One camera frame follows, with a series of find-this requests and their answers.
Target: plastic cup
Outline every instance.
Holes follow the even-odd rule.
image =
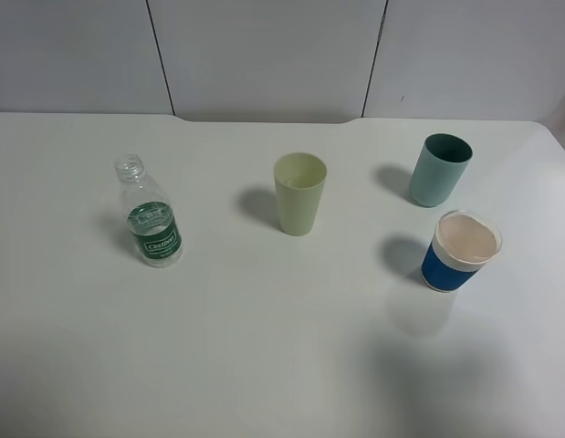
[[[410,196],[424,207],[448,199],[473,157],[471,147],[458,137],[434,134],[426,139],[410,180]]]
[[[456,290],[502,245],[501,233],[486,219],[467,210],[449,212],[438,221],[422,263],[422,278],[432,289]]]
[[[278,217],[287,235],[310,232],[326,178],[325,163],[309,153],[291,153],[276,162],[274,181]]]

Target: cup rim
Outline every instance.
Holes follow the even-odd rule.
[[[501,232],[499,231],[499,229],[491,221],[488,221],[487,219],[483,218],[479,214],[476,214],[475,212],[472,212],[472,211],[466,210],[466,209],[451,210],[450,212],[443,214],[440,217],[440,219],[438,219],[438,223],[436,224],[436,228],[434,229],[434,236],[436,237],[438,244],[443,249],[444,249],[444,247],[442,245],[442,240],[441,240],[440,224],[442,223],[443,219],[445,219],[446,217],[448,217],[452,214],[463,214],[467,217],[475,219],[477,222],[479,222],[481,225],[483,225],[486,229],[488,229],[493,234],[493,236],[495,237],[495,241],[497,243],[497,247],[495,249],[495,252],[492,255],[490,255],[489,257],[484,257],[483,260],[479,260],[479,261],[476,261],[476,262],[471,262],[471,261],[468,261],[468,260],[464,260],[462,258],[458,258],[458,257],[452,255],[450,252],[446,251],[446,254],[448,256],[453,258],[455,261],[462,263],[462,264],[465,264],[465,265],[480,266],[480,265],[484,265],[485,263],[489,262],[493,257],[495,257],[497,254],[499,254],[499,251],[501,251],[501,247],[503,246],[503,236],[501,235]]]
[[[448,137],[449,139],[454,139],[455,141],[459,141],[461,143],[463,143],[464,146],[466,146],[468,148],[469,151],[469,156],[466,160],[463,160],[461,162],[450,162],[448,160],[443,160],[442,158],[440,158],[439,156],[435,155],[432,151],[430,151],[430,148],[428,147],[427,142],[432,139],[433,137],[436,136],[444,136],[444,137]],[[445,132],[435,132],[434,134],[430,134],[428,137],[426,137],[426,139],[424,140],[424,147],[426,148],[426,150],[430,153],[430,155],[432,155],[434,158],[436,158],[438,161],[440,162],[445,162],[447,164],[466,164],[467,162],[470,162],[471,159],[473,158],[473,155],[475,154],[473,152],[473,148],[471,148],[471,145],[468,144],[466,141],[464,141],[463,139],[461,139],[460,137],[456,137],[453,134],[447,134]]]
[[[322,179],[317,182],[314,185],[310,185],[309,187],[293,187],[291,185],[288,185],[282,181],[280,181],[278,179],[278,177],[276,176],[276,166],[278,165],[279,162],[281,162],[282,160],[284,160],[285,158],[288,158],[292,155],[301,155],[301,156],[309,156],[314,158],[316,161],[320,162],[320,164],[322,164],[323,169],[325,170],[325,175],[322,177]],[[288,189],[292,189],[292,190],[310,190],[310,189],[314,189],[315,187],[320,186],[321,184],[323,184],[326,180],[327,180],[327,164],[325,164],[325,162],[320,159],[318,156],[312,154],[312,153],[308,153],[308,152],[291,152],[291,153],[287,153],[286,155],[282,155],[280,158],[278,158],[276,160],[276,162],[274,163],[274,179],[276,180],[277,183],[279,183],[280,185],[283,185],[284,187],[287,187]]]

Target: empty bottle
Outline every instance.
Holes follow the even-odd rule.
[[[183,253],[183,242],[168,197],[138,155],[124,155],[114,166],[121,183],[123,218],[144,261],[154,267],[172,265]]]

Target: blue cup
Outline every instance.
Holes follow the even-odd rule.
[[[435,207],[448,199],[473,157],[458,137],[434,134],[426,139],[410,180],[409,193],[420,205]]]
[[[438,221],[422,263],[426,285],[440,292],[461,287],[486,265],[503,244],[489,221],[466,210],[454,210]]]

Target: green bottle label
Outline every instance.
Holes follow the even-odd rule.
[[[166,203],[143,203],[131,211],[128,223],[142,254],[152,260],[172,256],[181,247],[173,209]]]

